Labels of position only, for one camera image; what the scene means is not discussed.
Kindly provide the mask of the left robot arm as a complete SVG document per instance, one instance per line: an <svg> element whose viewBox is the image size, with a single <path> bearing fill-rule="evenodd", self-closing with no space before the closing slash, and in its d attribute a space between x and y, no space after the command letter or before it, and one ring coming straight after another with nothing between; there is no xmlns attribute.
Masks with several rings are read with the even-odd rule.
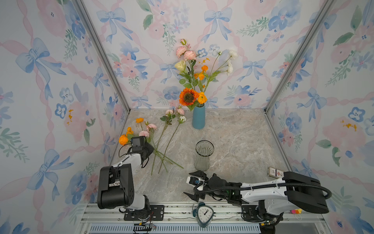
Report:
<svg viewBox="0 0 374 234"><path fill-rule="evenodd" d="M152 210L149 199L135 192L133 172L144 168L154 148L146 137L131 139L131 147L120 162L101 168L97 193L99 209L124 208L139 220L149 220Z"/></svg>

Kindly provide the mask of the cream rose stem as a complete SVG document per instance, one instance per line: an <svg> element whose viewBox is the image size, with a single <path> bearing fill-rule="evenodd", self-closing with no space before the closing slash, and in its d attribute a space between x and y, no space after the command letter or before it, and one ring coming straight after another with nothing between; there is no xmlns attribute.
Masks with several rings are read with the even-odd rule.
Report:
<svg viewBox="0 0 374 234"><path fill-rule="evenodd" d="M196 87L198 86L198 80L194 73L195 64L196 60L180 60L174 66L181 77L179 83L185 88L193 89L194 91L196 91Z"/></svg>

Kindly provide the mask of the pink rose stem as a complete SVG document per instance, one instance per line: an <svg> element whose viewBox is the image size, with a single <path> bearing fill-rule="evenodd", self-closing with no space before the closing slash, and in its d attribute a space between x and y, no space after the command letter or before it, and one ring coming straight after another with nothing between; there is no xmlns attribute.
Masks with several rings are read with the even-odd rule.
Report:
<svg viewBox="0 0 374 234"><path fill-rule="evenodd" d="M157 126L156 126L155 124L151 124L151 123L145 122L146 130L141 131L141 132L139 133L139 136L145 136L146 139L147 139L147 141L149 141L150 144L154 147L155 158L156 158L156 157L159 157L159 158L160 158L160 160L161 160L161 165L160 165L160 168L159 168L159 172L161 172L161 167L162 167L162 166L164 166L166 172L168 172L167 167L166 167L166 165L165 165L166 162L168 162L168 163L170 163L170 164L173 164L173 165L176 165L176 166L178 166L178 167L180 167L180 168L183 169L183 167L182 167L181 165L179 165L178 163L176 163L175 161L173 161L171 158L169 158L169 157L167 156L167 150L168 150L168 148L169 148L169 146L170 146L170 143L171 143L171 141L173 140L174 135L176 134L176 132L177 132L179 126L181 125L180 122L178 123L177 127L175 128L173 134L171 135L171 137L170 137L170 139L169 139L169 141L168 141L168 143L167 143L167 145L166 145L166 147L165 147L164 152L162 153L162 152L158 149L159 143L161 142L161 139L163 138L163 134L165 133L167 127L170 126L170 125L171 125L170 122L165 122L165 126L164 126L164 128L163 128L163 131L162 131L162 133L161 133L161 135L160 135L160 138L159 138L159 140L158 140L157 143L155 143L154 140L153 140L154 133L155 133L156 130L157 130Z"/></svg>

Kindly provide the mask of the orange poppy spray stem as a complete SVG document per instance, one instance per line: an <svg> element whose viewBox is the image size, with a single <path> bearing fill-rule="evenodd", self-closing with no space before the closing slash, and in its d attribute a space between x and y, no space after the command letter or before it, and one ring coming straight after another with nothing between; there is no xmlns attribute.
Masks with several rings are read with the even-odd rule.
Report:
<svg viewBox="0 0 374 234"><path fill-rule="evenodd" d="M137 127L139 127L142 131L144 131L145 130L145 128L144 128L144 119L143 118L137 118L136 120L135 120L135 122L136 122L136 126Z"/></svg>

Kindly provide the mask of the clear glass vase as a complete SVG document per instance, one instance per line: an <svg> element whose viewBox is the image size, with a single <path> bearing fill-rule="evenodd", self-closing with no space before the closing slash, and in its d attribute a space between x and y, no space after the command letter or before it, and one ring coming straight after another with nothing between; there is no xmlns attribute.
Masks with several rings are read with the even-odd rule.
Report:
<svg viewBox="0 0 374 234"><path fill-rule="evenodd" d="M214 145L208 140L201 140L195 146L197 156L194 159L196 170L207 171L210 168L209 157L214 153Z"/></svg>

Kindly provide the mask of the white ranunculus flower stem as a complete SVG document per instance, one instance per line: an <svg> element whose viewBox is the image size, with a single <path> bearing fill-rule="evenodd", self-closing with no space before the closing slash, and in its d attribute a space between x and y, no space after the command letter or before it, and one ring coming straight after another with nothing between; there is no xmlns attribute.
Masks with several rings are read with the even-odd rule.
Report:
<svg viewBox="0 0 374 234"><path fill-rule="evenodd" d="M222 52L219 52L218 56L216 57L215 62L213 63L212 70L210 71L209 74L205 73L207 77L206 77L206 85L205 85L205 88L203 89L204 91L207 90L207 87L209 86L211 82L216 80L218 75L223 73L229 76L233 73L232 61L237 59L238 53L235 50L229 50L228 57L225 59L223 64L221 64L218 68L213 69L217 59L221 56L222 56Z"/></svg>

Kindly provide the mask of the orange ranunculus flower stem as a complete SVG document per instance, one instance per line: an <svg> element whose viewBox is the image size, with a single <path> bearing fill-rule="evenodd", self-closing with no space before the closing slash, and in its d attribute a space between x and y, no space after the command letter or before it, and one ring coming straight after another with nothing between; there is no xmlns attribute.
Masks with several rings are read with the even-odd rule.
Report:
<svg viewBox="0 0 374 234"><path fill-rule="evenodd" d="M131 144L131 140L134 137L134 132L131 127L127 128L127 132L124 135L121 135L119 138L119 144L122 146Z"/></svg>

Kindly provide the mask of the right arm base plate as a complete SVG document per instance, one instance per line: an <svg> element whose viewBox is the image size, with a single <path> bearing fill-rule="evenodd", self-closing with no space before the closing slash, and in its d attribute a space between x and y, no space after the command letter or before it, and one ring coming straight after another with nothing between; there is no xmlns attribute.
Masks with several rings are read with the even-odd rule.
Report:
<svg viewBox="0 0 374 234"><path fill-rule="evenodd" d="M277 222L283 221L283 213L280 215L273 215L267 212L263 205L242 205L241 217L248 222Z"/></svg>

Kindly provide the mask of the orange poppy flower stem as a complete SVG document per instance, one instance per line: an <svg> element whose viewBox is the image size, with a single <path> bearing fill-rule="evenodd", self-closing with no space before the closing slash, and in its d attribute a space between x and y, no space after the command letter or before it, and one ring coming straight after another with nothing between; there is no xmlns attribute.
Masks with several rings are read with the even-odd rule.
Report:
<svg viewBox="0 0 374 234"><path fill-rule="evenodd" d="M197 80L197 86L200 90L199 97L197 99L197 107L203 107L204 104L207 102L207 98L205 96L205 85L204 80L206 78L206 72L208 71L208 66L204 65L201 68L200 73L195 73L194 78Z"/></svg>

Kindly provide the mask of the teal ceramic vase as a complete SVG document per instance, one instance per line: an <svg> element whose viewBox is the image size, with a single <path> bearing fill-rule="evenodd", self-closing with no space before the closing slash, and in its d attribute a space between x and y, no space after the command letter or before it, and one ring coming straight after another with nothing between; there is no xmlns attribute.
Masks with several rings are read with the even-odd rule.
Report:
<svg viewBox="0 0 374 234"><path fill-rule="evenodd" d="M206 107L204 104L197 105L193 110L192 126L195 129L203 129L206 123Z"/></svg>

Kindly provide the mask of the tall pink bud stem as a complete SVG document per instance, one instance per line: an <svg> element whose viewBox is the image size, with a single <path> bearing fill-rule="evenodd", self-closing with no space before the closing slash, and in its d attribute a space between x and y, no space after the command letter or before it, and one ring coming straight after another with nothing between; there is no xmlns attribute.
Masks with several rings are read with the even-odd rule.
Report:
<svg viewBox="0 0 374 234"><path fill-rule="evenodd" d="M196 60L197 54L191 49L191 45L185 39L180 40L181 46L179 46L176 50L176 56L180 60Z"/></svg>

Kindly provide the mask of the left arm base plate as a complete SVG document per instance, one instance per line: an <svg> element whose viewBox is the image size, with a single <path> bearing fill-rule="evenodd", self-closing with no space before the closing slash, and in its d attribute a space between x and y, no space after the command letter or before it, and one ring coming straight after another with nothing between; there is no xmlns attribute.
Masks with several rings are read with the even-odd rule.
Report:
<svg viewBox="0 0 374 234"><path fill-rule="evenodd" d="M164 205L146 205L142 210L130 210L125 207L119 208L124 215L125 221L162 221L165 214Z"/></svg>

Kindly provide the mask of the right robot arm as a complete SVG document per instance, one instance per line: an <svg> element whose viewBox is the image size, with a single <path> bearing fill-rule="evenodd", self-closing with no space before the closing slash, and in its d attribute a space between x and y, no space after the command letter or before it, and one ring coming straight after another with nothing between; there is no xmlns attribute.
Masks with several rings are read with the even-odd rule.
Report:
<svg viewBox="0 0 374 234"><path fill-rule="evenodd" d="M202 171L190 173L187 184L193 186L188 197L198 202L206 196L225 200L241 208L244 221L274 226L283 220L287 211L301 209L313 214L329 212L327 200L332 192L322 187L318 179L285 172L283 177L255 184L228 182L216 174L212 177Z"/></svg>

